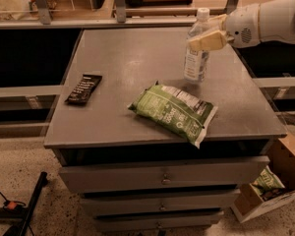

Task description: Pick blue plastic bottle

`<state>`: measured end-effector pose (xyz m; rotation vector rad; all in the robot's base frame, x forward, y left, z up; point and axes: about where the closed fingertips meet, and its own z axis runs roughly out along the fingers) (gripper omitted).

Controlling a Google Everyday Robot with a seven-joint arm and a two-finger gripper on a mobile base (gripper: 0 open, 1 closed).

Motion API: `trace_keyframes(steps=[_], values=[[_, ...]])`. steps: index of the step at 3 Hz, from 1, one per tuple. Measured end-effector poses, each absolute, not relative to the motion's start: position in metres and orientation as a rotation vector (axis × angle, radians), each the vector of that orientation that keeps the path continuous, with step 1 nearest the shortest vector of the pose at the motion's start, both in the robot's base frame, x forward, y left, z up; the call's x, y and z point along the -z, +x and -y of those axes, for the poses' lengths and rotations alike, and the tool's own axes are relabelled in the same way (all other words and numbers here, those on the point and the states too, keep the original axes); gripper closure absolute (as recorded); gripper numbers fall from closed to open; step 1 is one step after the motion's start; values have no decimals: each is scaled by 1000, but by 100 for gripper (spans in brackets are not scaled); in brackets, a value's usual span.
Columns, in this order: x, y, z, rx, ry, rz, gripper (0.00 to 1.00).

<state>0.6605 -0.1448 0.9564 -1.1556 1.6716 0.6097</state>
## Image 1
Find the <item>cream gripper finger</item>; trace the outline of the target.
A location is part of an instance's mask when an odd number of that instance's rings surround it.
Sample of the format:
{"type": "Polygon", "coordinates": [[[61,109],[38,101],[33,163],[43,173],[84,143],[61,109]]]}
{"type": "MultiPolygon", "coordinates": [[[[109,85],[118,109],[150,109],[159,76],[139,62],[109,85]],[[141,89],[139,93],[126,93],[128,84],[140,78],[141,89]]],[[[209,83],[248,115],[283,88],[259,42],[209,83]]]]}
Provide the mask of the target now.
{"type": "Polygon", "coordinates": [[[222,49],[232,40],[233,37],[225,30],[213,30],[189,38],[187,45],[193,51],[213,51],[222,49]]]}
{"type": "Polygon", "coordinates": [[[218,15],[208,19],[208,27],[210,30],[225,30],[226,14],[218,15]]]}

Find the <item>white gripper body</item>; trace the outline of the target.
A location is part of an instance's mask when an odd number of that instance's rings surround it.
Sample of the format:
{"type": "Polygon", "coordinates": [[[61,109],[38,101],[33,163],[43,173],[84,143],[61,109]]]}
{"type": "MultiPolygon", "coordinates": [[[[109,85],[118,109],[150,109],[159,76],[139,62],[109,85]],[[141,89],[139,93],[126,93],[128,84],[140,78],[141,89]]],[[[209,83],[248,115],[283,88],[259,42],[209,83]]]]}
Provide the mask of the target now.
{"type": "Polygon", "coordinates": [[[258,45],[259,37],[259,4],[252,4],[234,10],[226,16],[224,28],[229,43],[236,48],[258,45]]]}

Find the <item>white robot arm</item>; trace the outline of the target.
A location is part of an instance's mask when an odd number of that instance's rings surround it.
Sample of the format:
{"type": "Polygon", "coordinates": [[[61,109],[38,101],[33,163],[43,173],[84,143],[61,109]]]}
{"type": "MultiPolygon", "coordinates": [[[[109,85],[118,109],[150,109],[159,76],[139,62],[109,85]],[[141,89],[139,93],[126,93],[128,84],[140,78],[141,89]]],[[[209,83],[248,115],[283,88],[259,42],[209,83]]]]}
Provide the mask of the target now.
{"type": "Polygon", "coordinates": [[[208,30],[187,40],[194,51],[212,51],[279,41],[295,44],[295,0],[273,0],[247,5],[208,21],[208,30]]]}

